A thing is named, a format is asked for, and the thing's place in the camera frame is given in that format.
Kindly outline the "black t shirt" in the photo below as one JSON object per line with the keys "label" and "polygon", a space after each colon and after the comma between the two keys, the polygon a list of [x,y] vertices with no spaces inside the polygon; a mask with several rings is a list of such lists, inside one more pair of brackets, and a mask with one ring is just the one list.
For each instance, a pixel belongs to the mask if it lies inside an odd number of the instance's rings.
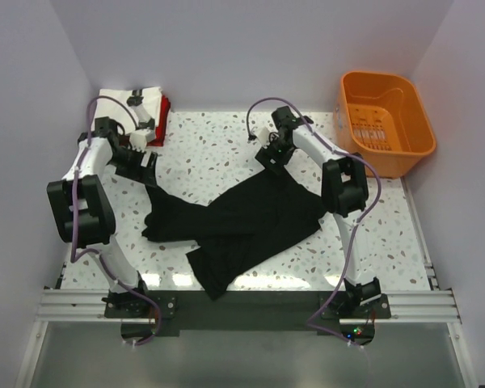
{"label": "black t shirt", "polygon": [[237,276],[309,238],[326,209],[320,196],[288,172],[263,170],[207,206],[160,187],[146,189],[151,211],[142,236],[153,243],[194,240],[186,254],[195,278],[215,301]]}

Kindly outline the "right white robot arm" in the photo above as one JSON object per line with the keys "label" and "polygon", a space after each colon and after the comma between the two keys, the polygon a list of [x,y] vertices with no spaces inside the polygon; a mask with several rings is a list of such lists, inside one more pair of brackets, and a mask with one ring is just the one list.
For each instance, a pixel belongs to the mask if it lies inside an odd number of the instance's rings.
{"label": "right white robot arm", "polygon": [[344,249],[344,270],[321,311],[329,310],[341,318],[363,317],[382,295],[369,262],[367,234],[359,230],[381,195],[378,193],[372,204],[367,204],[369,185],[365,169],[369,164],[359,154],[340,149],[311,127],[311,119],[295,116],[288,106],[277,108],[272,120],[274,129],[247,130],[248,138],[261,145],[256,160],[278,174],[294,151],[301,150],[320,167],[322,203],[335,219]]}

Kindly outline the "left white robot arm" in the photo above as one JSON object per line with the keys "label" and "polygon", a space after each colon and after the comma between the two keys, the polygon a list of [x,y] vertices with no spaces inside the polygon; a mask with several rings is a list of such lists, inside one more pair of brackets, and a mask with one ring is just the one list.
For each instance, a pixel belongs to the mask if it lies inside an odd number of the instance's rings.
{"label": "left white robot arm", "polygon": [[106,166],[136,183],[154,187],[157,154],[123,145],[120,124],[104,116],[78,139],[72,167],[47,186],[49,203],[61,239],[70,243],[70,260],[91,256],[109,285],[108,307],[138,318],[158,319],[159,308],[151,301],[140,272],[131,265],[116,240],[116,217],[101,183]]}

